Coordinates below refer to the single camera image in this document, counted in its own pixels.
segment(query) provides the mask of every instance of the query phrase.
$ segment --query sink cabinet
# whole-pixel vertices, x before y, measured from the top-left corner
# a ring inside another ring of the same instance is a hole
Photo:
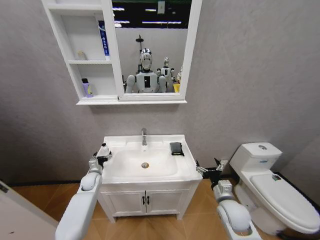
[[[112,223],[115,217],[163,214],[181,220],[199,182],[103,184],[98,201]]]
[[[184,135],[147,135],[146,141],[142,146],[141,135],[104,137],[112,158],[103,163],[98,201],[112,223],[117,217],[162,214],[181,220],[202,180]],[[171,154],[175,142],[184,156]]]

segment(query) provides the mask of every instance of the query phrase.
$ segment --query toilet tank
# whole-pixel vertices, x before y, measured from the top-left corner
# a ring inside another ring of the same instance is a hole
[[[236,172],[259,172],[269,170],[282,152],[268,142],[242,144],[230,160]]]

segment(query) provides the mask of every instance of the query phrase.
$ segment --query bathroom sink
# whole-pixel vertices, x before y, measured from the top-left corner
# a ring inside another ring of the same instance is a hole
[[[178,171],[174,157],[166,148],[121,150],[113,160],[112,175],[115,177],[163,177]]]
[[[106,136],[112,158],[103,163],[102,183],[199,180],[196,163],[184,135]],[[182,155],[172,155],[170,143],[182,144]]]

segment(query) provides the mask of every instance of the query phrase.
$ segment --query toilet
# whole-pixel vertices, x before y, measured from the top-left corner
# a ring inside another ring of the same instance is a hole
[[[254,224],[267,234],[276,235],[285,228],[316,233],[320,228],[319,213],[302,194],[270,170],[281,154],[268,142],[242,144],[230,160],[240,177],[235,194],[247,207]]]

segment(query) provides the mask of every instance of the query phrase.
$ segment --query cabinet door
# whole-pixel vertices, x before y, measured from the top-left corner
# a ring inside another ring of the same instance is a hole
[[[177,214],[188,190],[146,191],[147,214]]]
[[[102,192],[114,217],[146,214],[145,191]]]

